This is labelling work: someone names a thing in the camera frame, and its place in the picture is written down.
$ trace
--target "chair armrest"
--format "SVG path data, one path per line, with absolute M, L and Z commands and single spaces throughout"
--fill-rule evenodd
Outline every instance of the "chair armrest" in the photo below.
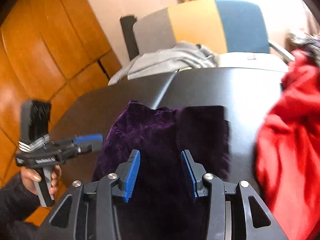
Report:
M 269 41 L 269 46 L 278 52 L 287 62 L 294 61 L 294 56 L 286 49 L 282 48 L 279 44 L 274 41 Z

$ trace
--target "purple garment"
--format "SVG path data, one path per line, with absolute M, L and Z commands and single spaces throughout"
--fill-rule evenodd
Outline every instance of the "purple garment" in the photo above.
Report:
M 130 102 L 103 143 L 92 181 L 114 172 L 132 149 L 141 153 L 129 203 L 117 206 L 122 239 L 202 239 L 208 198 L 188 196 L 180 153 L 221 179 L 228 177 L 228 123 L 222 106 L 156 110 Z

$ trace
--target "person's left hand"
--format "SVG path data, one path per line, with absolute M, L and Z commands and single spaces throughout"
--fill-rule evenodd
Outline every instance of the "person's left hand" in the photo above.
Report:
M 33 169 L 28 169 L 26 167 L 22 167 L 21 171 L 21 180 L 23 185 L 27 190 L 32 192 L 33 194 L 37 195 L 37 190 L 35 187 L 34 181 L 40 182 L 41 177 L 40 175 Z M 59 165 L 54 166 L 51 174 L 52 180 L 51 185 L 52 187 L 49 189 L 50 195 L 54 195 L 58 191 L 58 181 L 61 178 L 61 168 Z

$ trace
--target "red garment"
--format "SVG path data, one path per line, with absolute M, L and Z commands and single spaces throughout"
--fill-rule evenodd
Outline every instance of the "red garment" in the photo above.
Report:
M 301 50 L 293 54 L 258 134 L 256 173 L 289 240 L 304 240 L 320 230 L 320 80 Z

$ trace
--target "multicolored chair backrest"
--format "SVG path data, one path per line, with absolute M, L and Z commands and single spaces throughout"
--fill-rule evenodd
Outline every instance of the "multicolored chair backrest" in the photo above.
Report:
M 152 13 L 133 31 L 142 55 L 169 49 L 177 41 L 203 44 L 218 54 L 269 53 L 260 7 L 240 0 L 196 0 Z

